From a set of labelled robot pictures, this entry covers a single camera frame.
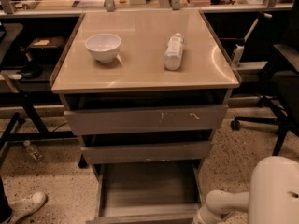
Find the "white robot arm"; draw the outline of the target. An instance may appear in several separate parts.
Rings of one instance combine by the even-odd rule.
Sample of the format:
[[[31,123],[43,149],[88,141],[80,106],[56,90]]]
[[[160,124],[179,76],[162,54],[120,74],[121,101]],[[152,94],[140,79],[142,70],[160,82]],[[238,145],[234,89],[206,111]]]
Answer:
[[[299,163],[272,156],[258,162],[249,192],[212,190],[192,224],[219,224],[235,211],[248,213],[248,224],[299,224]]]

